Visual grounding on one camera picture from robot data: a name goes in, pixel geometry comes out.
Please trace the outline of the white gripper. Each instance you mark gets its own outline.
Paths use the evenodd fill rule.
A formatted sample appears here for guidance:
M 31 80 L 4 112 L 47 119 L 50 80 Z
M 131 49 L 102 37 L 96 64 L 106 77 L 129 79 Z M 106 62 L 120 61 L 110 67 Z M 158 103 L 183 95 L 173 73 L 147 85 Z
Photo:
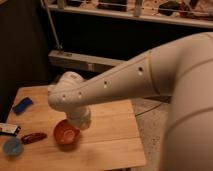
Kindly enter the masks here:
M 72 126 L 80 130 L 85 130 L 90 127 L 91 111 L 88 107 L 79 107 L 71 112 L 67 112 L 66 117 Z

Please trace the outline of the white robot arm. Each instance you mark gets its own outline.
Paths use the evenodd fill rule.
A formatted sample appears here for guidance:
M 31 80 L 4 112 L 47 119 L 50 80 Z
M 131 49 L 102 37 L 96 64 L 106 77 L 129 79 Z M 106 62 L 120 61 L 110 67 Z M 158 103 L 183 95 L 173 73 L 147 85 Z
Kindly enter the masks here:
M 87 81 L 67 72 L 48 103 L 80 126 L 88 105 L 156 96 L 172 98 L 158 171 L 213 171 L 213 32 L 150 49 Z

